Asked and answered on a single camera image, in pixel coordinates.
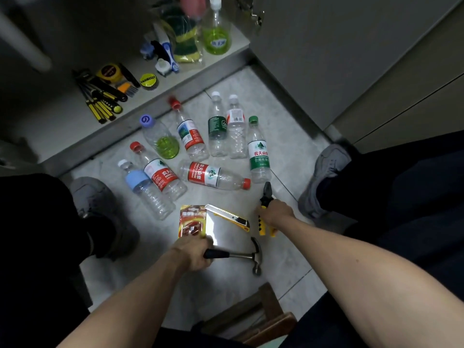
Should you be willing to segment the blue cap bottle green liquid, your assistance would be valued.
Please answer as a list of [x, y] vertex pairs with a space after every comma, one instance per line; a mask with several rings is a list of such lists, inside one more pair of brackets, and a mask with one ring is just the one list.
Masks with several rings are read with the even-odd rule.
[[160, 120], [156, 120], [151, 115], [143, 114], [139, 122], [145, 140], [160, 157], [163, 159], [177, 157], [180, 151], [179, 143]]

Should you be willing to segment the metal door hinge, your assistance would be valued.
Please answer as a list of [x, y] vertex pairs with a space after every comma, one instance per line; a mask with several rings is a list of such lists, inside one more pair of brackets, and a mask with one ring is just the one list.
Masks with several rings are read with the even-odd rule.
[[264, 13], [255, 11], [254, 0], [235, 0], [235, 5], [254, 25], [257, 27], [262, 26]]

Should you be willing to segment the grey shoe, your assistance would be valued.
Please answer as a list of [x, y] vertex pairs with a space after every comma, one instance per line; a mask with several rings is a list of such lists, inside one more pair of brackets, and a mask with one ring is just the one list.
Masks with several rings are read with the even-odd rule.
[[322, 182], [334, 178], [351, 162], [348, 151], [340, 144], [330, 144], [317, 157], [314, 173], [298, 199], [299, 212], [312, 220], [328, 213], [317, 198], [317, 188]]
[[70, 188], [78, 215], [88, 227], [91, 254], [111, 261], [129, 256], [139, 243], [140, 233], [111, 189], [93, 177], [79, 177]]

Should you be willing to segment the person's right forearm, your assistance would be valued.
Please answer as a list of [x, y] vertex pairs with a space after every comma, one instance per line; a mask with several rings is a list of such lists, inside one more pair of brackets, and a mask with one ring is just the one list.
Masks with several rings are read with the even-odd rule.
[[414, 263], [272, 213], [363, 341], [375, 348], [464, 348], [464, 302]]

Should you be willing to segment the person's right hand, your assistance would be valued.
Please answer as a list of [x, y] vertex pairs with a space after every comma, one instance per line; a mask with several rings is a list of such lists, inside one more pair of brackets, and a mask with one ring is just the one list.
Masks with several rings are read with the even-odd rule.
[[293, 209], [279, 199], [272, 200], [269, 206], [271, 207], [271, 225], [269, 227], [283, 231], [287, 223], [296, 218]]

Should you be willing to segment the yellow utility knife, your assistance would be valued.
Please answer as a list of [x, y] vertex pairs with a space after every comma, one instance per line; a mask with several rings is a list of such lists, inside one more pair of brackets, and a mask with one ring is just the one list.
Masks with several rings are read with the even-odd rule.
[[216, 216], [219, 216], [225, 220], [228, 220], [229, 222], [235, 224], [236, 226], [240, 227], [241, 229], [243, 229], [244, 231], [246, 232], [249, 232], [250, 231], [250, 222], [245, 219], [245, 218], [242, 218], [240, 216], [237, 216], [231, 212], [228, 212], [226, 210], [223, 210], [221, 208], [218, 208], [217, 206], [214, 206], [214, 205], [211, 205], [211, 204], [207, 204], [205, 205], [205, 209], [207, 211], [210, 211], [211, 213], [213, 213], [214, 215]]

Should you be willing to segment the pack of green yellow sponges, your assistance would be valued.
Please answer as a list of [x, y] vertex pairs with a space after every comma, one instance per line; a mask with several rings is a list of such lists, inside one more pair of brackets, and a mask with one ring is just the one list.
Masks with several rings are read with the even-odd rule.
[[202, 63], [198, 23], [174, 3], [159, 9], [161, 24], [173, 41], [173, 57], [178, 64]]

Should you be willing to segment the yellow black pliers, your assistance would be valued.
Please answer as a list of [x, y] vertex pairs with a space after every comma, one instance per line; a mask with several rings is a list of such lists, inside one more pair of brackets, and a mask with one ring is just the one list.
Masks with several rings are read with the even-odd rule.
[[[263, 196], [260, 199], [261, 208], [266, 209], [268, 208], [270, 202], [274, 200], [273, 191], [271, 187], [270, 181], [265, 182], [264, 189], [263, 189]], [[277, 233], [277, 229], [273, 227], [269, 227], [262, 219], [261, 215], [258, 215], [258, 231], [259, 235], [265, 236], [266, 232], [269, 231], [271, 237], [275, 237]]]

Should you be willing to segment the grey left shoe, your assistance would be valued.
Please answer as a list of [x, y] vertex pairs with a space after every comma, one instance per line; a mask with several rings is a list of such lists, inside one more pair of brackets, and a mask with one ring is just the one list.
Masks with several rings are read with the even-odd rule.
[[88, 227], [91, 254], [111, 261], [129, 256], [139, 243], [140, 233], [111, 189], [93, 177], [79, 177], [70, 188], [78, 215]]

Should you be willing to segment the beige cabinet door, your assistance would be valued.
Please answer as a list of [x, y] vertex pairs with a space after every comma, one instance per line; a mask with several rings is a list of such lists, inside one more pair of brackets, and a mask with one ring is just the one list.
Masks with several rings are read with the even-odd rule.
[[323, 132], [361, 153], [464, 130], [464, 0]]

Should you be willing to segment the wooden stool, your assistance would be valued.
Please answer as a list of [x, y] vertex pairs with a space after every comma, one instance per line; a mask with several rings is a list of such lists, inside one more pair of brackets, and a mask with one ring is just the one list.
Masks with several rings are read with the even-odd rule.
[[282, 338], [291, 333], [297, 325], [297, 319], [292, 312], [284, 312], [281, 304], [269, 282], [264, 283], [253, 295], [232, 305], [216, 316], [199, 321], [193, 325], [193, 332], [219, 336], [229, 328], [248, 320], [249, 317], [262, 312], [259, 320], [232, 340], [258, 348], [274, 339]]

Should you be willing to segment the white cap red white label bottle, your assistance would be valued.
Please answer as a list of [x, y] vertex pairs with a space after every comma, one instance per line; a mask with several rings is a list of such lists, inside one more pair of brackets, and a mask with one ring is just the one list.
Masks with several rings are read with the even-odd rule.
[[231, 94], [228, 102], [226, 122], [229, 157], [231, 159], [245, 159], [247, 157], [245, 113], [236, 94]]

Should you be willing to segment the black handled claw hammer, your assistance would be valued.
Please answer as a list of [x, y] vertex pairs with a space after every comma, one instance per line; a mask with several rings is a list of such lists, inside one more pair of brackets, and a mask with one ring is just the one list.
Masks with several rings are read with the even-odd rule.
[[253, 262], [252, 273], [255, 276], [262, 275], [261, 264], [263, 262], [263, 252], [261, 246], [255, 237], [251, 237], [252, 244], [255, 248], [255, 251], [246, 253], [246, 252], [237, 252], [237, 251], [230, 251], [221, 249], [219, 247], [214, 247], [211, 249], [207, 249], [203, 257], [205, 259], [221, 259], [221, 258], [240, 258], [240, 259], [247, 259]]

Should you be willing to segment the black yellow tape roll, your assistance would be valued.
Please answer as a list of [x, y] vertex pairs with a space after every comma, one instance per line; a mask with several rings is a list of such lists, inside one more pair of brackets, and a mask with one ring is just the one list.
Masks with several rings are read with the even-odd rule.
[[159, 85], [157, 76], [153, 73], [145, 73], [139, 81], [141, 87], [147, 91], [155, 90]]

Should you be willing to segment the green dish soap bottle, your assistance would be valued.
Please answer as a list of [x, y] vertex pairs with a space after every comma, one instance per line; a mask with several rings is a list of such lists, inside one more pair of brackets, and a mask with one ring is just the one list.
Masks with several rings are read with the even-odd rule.
[[201, 19], [202, 41], [205, 51], [212, 55], [227, 53], [232, 45], [230, 22], [222, 7], [222, 0], [210, 0]]

